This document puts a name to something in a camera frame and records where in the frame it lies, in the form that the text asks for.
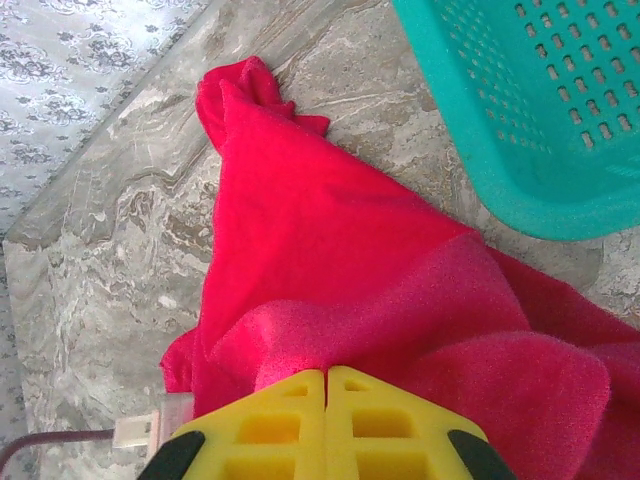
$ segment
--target marble floor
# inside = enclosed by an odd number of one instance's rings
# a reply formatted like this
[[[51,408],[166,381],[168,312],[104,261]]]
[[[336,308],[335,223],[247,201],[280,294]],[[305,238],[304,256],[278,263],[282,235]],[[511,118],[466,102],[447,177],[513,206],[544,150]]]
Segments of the marble floor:
[[[479,202],[389,2],[213,3],[4,241],[30,430],[107,428],[163,392],[195,325],[220,158],[193,108],[202,75],[260,55],[329,139],[478,228],[487,242],[640,325],[640,229],[571,244],[521,235]],[[39,451],[41,478],[133,478],[140,452]]]

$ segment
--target dark red cable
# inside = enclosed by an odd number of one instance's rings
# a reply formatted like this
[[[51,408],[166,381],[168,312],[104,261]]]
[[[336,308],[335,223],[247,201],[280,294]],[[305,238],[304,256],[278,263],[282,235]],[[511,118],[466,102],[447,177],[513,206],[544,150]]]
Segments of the dark red cable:
[[[98,440],[111,440],[113,429],[109,430],[85,430],[79,432],[42,432],[32,433],[15,439],[0,451],[0,479],[4,476],[4,470],[11,457],[24,447],[33,447],[46,443],[70,443]]]

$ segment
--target floral patterned surface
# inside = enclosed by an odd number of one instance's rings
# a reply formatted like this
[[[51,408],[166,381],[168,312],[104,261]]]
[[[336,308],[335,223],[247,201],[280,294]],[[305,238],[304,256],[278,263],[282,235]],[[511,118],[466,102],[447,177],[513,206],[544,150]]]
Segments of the floral patterned surface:
[[[0,239],[207,3],[0,0]],[[0,250],[0,447],[25,433]],[[32,470],[23,452],[5,478]]]

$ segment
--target red towel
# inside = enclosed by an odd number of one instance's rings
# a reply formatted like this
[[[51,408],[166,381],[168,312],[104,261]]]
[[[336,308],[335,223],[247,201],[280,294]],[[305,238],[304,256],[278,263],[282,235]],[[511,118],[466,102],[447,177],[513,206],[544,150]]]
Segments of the red towel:
[[[196,414],[358,368],[478,423],[521,480],[640,478],[640,334],[323,137],[260,59],[214,69],[223,158],[198,326],[162,360]]]

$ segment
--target teal plastic basket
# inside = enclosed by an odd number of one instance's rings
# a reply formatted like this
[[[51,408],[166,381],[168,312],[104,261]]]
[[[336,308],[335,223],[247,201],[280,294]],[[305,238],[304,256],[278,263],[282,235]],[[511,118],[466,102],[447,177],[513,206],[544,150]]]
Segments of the teal plastic basket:
[[[638,0],[395,0],[483,203],[540,238],[640,224]]]

